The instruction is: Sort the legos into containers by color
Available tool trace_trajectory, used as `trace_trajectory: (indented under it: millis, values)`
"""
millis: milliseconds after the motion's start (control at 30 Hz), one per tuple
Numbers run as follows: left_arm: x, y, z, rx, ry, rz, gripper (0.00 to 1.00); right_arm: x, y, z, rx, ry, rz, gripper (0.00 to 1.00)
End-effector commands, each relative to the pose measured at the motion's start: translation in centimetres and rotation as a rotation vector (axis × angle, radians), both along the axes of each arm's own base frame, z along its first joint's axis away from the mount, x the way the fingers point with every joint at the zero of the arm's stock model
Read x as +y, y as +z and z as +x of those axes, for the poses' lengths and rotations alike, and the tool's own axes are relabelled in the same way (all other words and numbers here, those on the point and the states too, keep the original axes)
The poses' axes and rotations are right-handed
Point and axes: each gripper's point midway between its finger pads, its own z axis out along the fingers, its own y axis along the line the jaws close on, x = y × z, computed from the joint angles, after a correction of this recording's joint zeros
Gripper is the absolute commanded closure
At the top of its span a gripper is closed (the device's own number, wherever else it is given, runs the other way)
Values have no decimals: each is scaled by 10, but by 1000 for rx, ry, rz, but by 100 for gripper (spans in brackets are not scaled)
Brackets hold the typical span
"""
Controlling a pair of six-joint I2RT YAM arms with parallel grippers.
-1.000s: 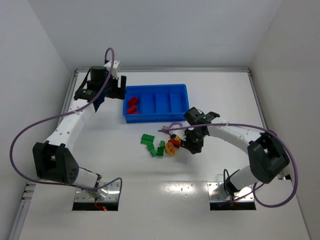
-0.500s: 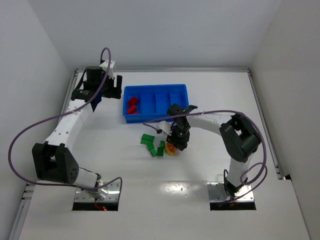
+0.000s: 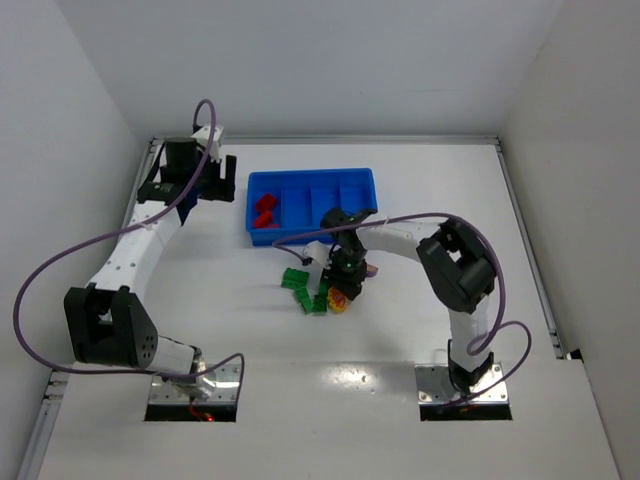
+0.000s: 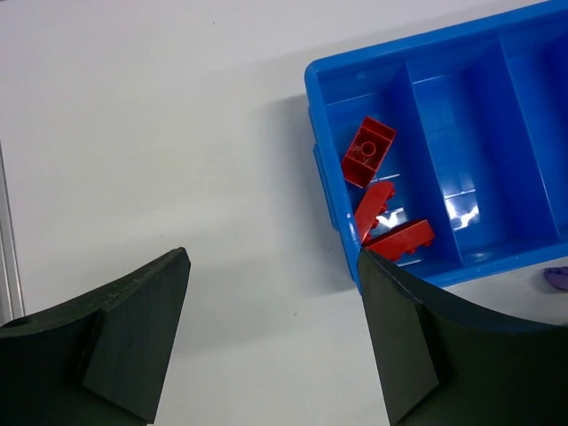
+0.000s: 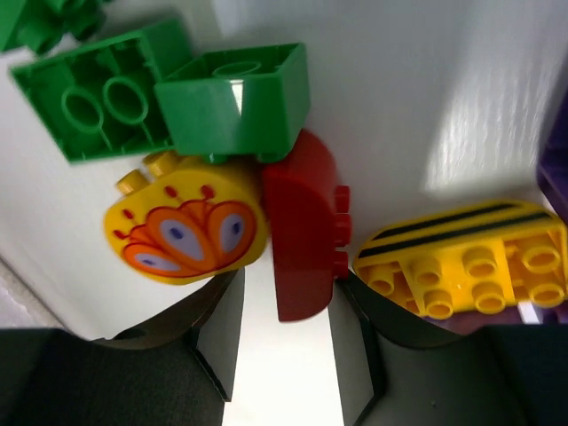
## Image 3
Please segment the yellow butterfly lego brick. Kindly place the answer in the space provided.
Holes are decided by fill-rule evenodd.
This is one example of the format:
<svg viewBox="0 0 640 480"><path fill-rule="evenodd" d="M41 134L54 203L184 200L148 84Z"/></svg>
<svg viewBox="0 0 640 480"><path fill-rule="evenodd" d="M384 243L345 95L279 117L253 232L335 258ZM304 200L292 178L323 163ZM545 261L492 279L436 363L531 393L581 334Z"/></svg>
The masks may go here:
<svg viewBox="0 0 640 480"><path fill-rule="evenodd" d="M330 287L327 292L327 305L332 312L341 314L347 310L349 300L338 288Z"/></svg>

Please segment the small red lego brick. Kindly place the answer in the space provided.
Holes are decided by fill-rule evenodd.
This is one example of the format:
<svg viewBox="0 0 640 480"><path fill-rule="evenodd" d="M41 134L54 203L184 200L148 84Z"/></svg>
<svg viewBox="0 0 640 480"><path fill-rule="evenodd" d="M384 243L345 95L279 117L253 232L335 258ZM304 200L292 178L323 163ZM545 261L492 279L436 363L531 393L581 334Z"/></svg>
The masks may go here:
<svg viewBox="0 0 640 480"><path fill-rule="evenodd" d="M269 229L273 228L275 225L273 220L273 212L270 210L266 210L261 212L253 221L252 228L253 229Z"/></svg>

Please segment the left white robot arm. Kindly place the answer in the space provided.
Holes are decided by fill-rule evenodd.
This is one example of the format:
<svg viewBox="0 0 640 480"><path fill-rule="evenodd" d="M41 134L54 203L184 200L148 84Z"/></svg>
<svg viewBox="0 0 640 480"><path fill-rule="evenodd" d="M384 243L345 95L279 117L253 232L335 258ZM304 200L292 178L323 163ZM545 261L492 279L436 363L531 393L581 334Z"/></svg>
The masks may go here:
<svg viewBox="0 0 640 480"><path fill-rule="evenodd" d="M199 348L162 336L143 300L171 237L200 201L233 202L237 159L219 154L224 129L195 128L165 139L135 198L128 232L64 310L77 361L149 371L189 382L207 365Z"/></svg>

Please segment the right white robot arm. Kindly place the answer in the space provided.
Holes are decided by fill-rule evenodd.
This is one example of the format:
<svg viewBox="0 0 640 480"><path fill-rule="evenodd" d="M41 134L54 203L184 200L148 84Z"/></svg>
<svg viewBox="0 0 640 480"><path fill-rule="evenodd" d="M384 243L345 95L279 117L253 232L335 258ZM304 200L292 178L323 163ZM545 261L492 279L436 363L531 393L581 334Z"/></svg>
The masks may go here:
<svg viewBox="0 0 640 480"><path fill-rule="evenodd" d="M335 207L324 214L320 226L329 232L333 247L322 278L329 287L352 301L361 294L367 277L369 251L383 251L420 263L431 288L449 313L448 372L453 387L466 397L493 365L490 343L505 310L488 320L489 295L501 280L494 252L479 232L461 219L442 223L413 220L366 219L375 214L364 209L355 215Z"/></svg>

